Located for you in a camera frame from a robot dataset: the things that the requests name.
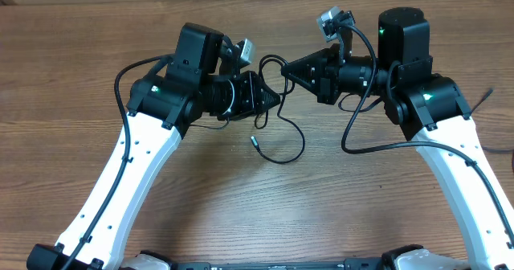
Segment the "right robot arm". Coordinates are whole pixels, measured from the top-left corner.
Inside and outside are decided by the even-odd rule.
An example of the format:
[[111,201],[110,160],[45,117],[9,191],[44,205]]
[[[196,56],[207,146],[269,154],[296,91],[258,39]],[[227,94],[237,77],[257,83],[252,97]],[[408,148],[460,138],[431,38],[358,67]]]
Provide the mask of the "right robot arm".
[[513,208],[479,142],[472,111],[452,79],[434,73],[430,25],[418,8],[397,7],[378,18],[378,45],[352,53],[360,34],[353,15],[338,8],[318,26],[328,47],[285,65],[282,75],[334,104],[342,93],[378,96],[390,121],[432,170],[461,231],[467,259],[412,244],[381,256],[383,269],[510,269]]

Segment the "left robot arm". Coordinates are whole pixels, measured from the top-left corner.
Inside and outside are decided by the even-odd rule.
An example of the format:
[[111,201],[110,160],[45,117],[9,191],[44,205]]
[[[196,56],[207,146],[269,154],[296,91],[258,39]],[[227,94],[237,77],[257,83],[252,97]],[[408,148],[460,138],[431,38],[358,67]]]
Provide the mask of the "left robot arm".
[[149,72],[118,104],[120,136],[79,214],[54,245],[34,246],[27,267],[171,269],[169,259],[150,251],[126,257],[129,233],[162,166],[204,113],[237,121],[279,103],[248,70],[254,53],[248,39],[233,43],[209,27],[185,24],[175,52],[149,59]]

